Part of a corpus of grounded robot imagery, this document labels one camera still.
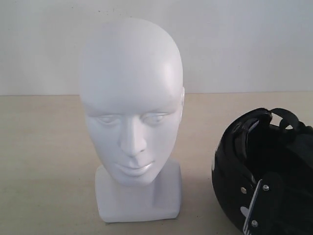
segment mannequin eye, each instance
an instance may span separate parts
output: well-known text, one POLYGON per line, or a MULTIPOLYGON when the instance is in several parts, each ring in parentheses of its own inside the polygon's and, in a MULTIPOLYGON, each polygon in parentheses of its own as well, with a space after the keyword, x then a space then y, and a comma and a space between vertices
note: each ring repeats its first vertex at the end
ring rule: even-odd
POLYGON ((98 119, 105 124, 111 124, 118 120, 118 115, 105 115, 99 117, 98 119))
POLYGON ((148 124, 159 124, 161 123, 165 117, 167 116, 167 114, 151 114, 151 115, 147 115, 144 117, 143 121, 148 123, 148 124))

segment metal rivet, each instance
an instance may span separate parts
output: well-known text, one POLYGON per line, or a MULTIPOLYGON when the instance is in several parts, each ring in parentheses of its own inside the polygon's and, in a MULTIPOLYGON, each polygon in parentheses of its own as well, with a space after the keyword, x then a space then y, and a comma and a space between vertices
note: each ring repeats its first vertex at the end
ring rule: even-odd
POLYGON ((268 185, 263 185, 263 190, 264 191, 269 191, 269 186, 268 185))
POLYGON ((251 222, 251 225, 252 225, 254 228, 256 228, 256 227, 259 226, 259 223, 258 223, 258 221, 253 220, 253 221, 251 222))
POLYGON ((241 192, 242 192, 243 194, 246 194, 246 189, 245 189, 244 187, 241 187, 241 192))

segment football helmet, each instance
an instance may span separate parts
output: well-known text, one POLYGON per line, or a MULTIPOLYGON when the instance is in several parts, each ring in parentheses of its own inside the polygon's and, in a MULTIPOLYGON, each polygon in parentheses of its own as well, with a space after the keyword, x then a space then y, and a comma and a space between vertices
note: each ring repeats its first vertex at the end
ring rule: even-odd
POLYGON ((313 128, 283 108, 242 115, 217 147, 212 185, 245 235, 313 235, 313 128))

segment mannequin ear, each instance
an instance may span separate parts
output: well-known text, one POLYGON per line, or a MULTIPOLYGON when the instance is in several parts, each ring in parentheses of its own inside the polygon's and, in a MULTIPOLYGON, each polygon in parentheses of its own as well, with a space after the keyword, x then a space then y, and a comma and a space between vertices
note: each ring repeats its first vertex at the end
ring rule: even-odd
POLYGON ((181 91, 181 113, 180 113, 180 122, 182 119, 182 110, 184 108, 184 103, 185 103, 185 88, 182 87, 182 91, 181 91))

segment mannequin forehead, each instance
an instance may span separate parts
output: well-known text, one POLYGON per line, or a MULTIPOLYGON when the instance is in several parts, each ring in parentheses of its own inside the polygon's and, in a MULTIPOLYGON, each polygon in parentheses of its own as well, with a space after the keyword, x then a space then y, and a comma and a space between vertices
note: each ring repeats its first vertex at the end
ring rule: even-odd
POLYGON ((146 112, 181 98, 179 50, 159 26, 139 19, 104 24, 81 57, 81 99, 89 110, 146 112))

